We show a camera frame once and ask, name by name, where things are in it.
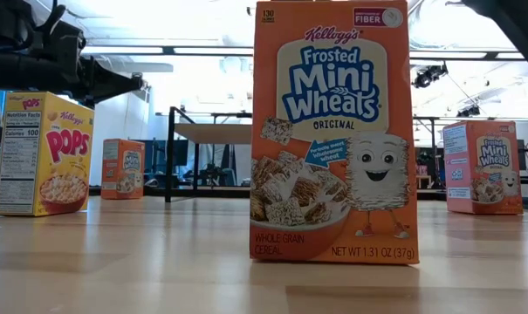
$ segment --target wooden table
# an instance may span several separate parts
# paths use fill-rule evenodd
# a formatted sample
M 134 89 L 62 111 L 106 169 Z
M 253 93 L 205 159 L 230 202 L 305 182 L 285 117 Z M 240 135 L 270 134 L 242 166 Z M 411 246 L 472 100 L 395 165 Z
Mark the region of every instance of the wooden table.
M 197 144 L 250 144 L 252 125 L 175 124 L 175 132 Z
M 252 261 L 242 199 L 0 217 L 0 314 L 528 314 L 528 211 L 419 213 L 414 266 Z

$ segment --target nutrition facts label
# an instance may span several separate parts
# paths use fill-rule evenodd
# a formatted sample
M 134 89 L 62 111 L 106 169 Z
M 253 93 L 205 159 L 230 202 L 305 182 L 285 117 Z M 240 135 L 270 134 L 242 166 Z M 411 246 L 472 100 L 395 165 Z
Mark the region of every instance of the nutrition facts label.
M 32 214 L 40 112 L 8 112 L 3 130 L 0 213 Z

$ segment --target pops logo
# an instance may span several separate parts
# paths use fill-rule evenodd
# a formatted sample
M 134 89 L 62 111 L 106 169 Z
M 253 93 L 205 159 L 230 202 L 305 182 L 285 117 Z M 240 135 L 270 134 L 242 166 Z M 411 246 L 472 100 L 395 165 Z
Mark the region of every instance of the pops logo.
M 51 152 L 52 162 L 62 161 L 62 155 L 86 155 L 89 150 L 91 136 L 80 130 L 50 131 L 46 134 L 46 141 Z
M 23 101 L 23 109 L 34 108 L 40 106 L 40 99 L 27 99 Z

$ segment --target frosted wheat biscuit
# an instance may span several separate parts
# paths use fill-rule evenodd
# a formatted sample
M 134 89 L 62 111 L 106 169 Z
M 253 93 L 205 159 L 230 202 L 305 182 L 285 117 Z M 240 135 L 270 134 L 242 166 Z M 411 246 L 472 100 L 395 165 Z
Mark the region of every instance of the frosted wheat biscuit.
M 259 191 L 250 193 L 250 218 L 261 222 L 266 221 L 264 197 Z
M 252 158 L 250 160 L 250 172 L 252 173 L 252 175 L 254 175 L 254 170 L 256 169 L 256 166 L 257 166 L 257 160 Z
M 347 140 L 346 181 L 355 206 L 367 212 L 357 236 L 370 236 L 370 212 L 401 208 L 408 203 L 408 143 L 399 136 L 360 132 Z M 395 215 L 395 236 L 409 237 Z
M 334 195 L 332 201 L 344 201 L 349 190 L 345 182 L 329 171 L 316 171 L 314 173 L 322 184 L 322 190 L 326 195 Z
M 308 180 L 319 181 L 318 178 L 312 174 L 313 171 L 311 170 L 310 165 L 305 163 L 302 158 L 286 164 L 283 167 L 283 173 L 289 176 L 291 174 L 296 174 L 297 176 L 306 178 Z
M 318 196 L 320 185 L 306 178 L 299 177 L 292 189 L 291 197 L 298 199 L 300 207 L 310 205 Z
M 298 226 L 305 223 L 305 217 L 296 198 L 277 202 L 265 207 L 265 215 L 271 223 L 281 226 Z
M 298 157 L 286 151 L 279 152 L 278 161 L 283 162 L 285 165 L 297 161 Z
M 272 204 L 289 198 L 296 178 L 284 174 L 273 175 L 260 189 L 266 203 Z
M 282 166 L 279 162 L 264 156 L 254 168 L 252 180 L 255 183 L 255 187 L 259 188 L 264 185 L 270 179 L 270 176 L 281 173 L 281 169 Z
M 264 127 L 260 137 L 267 140 L 273 140 L 281 145 L 287 145 L 292 136 L 292 123 L 283 120 L 268 117 L 265 120 Z
M 305 220 L 308 224 L 327 222 L 332 217 L 332 210 L 324 202 L 315 204 L 305 214 Z

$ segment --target white wall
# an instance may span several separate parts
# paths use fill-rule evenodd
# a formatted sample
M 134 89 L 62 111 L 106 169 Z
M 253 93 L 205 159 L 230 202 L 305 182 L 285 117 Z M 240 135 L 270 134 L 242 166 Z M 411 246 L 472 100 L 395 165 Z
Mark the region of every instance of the white wall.
M 95 106 L 89 184 L 100 185 L 104 140 L 148 139 L 148 111 L 149 105 L 130 92 Z

